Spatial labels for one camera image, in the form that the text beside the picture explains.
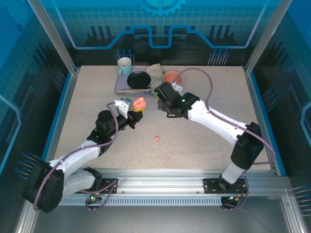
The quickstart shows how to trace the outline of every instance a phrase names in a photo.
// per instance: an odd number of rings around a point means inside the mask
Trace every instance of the table surface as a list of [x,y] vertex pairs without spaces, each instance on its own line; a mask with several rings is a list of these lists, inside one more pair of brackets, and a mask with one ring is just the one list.
[[[182,71],[187,66],[162,66],[164,71]],[[228,117],[249,124],[257,122],[242,67],[199,67],[213,80],[209,105]],[[100,111],[115,99],[117,66],[82,66],[58,142],[55,158],[80,146],[95,128]],[[199,71],[182,75],[184,92],[205,100],[209,91],[207,77]],[[166,118],[157,109],[157,97],[145,98],[143,119],[135,130],[127,127],[101,157],[86,166],[124,169],[225,169],[233,147],[201,124],[184,118]],[[263,150],[256,162],[267,160]],[[269,170],[269,165],[251,169]]]

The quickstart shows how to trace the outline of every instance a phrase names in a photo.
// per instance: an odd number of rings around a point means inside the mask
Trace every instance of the frying pan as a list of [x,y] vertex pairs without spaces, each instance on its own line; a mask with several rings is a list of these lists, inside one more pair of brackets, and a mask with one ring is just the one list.
[[144,71],[135,71],[127,78],[127,84],[133,89],[146,89],[150,82],[150,75]]

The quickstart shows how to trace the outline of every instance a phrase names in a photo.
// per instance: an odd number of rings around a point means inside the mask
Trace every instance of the mug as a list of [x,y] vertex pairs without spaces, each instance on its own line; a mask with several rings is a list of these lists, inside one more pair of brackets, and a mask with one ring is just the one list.
[[118,60],[119,74],[129,76],[132,73],[132,60],[128,57],[122,57]]

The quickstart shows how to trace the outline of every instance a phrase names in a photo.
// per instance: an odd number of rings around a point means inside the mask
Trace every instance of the towel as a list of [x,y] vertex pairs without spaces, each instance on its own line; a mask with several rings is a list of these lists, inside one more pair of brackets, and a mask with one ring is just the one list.
[[161,64],[154,64],[146,68],[146,72],[150,75],[150,87],[152,90],[161,85],[163,80],[163,70]]

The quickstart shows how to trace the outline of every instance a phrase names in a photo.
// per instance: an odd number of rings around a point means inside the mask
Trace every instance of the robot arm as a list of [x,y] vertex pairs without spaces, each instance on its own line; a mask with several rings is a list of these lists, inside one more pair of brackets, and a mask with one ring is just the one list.
[[[115,100],[119,115],[116,117],[119,131],[126,126],[135,128],[135,124],[143,117],[143,107],[133,108],[133,102],[129,99]],[[62,198],[81,190],[97,191],[102,188],[102,175],[98,171],[87,167],[73,174],[87,162],[98,158],[105,153],[111,143],[106,146],[96,146],[108,143],[116,133],[116,124],[109,110],[101,111],[95,122],[96,128],[87,137],[86,141],[70,157],[64,160],[64,156],[49,162],[38,161],[30,173],[22,196],[34,203],[38,190],[47,174],[61,161],[50,178],[45,183],[39,197],[37,207],[48,213],[55,209]]]
[[189,92],[181,96],[180,92],[180,88],[176,88],[175,84],[170,85],[165,82],[158,86],[155,89],[155,93],[159,97],[158,109],[166,112],[168,118],[183,117],[198,122],[213,130],[234,146],[231,154],[231,163],[218,179],[222,190],[229,190],[231,185],[254,163],[263,149],[263,144],[243,130],[213,116],[209,111],[212,110],[214,114],[257,135],[260,135],[260,128],[254,122],[246,125],[230,119],[212,108],[208,110],[199,97]]

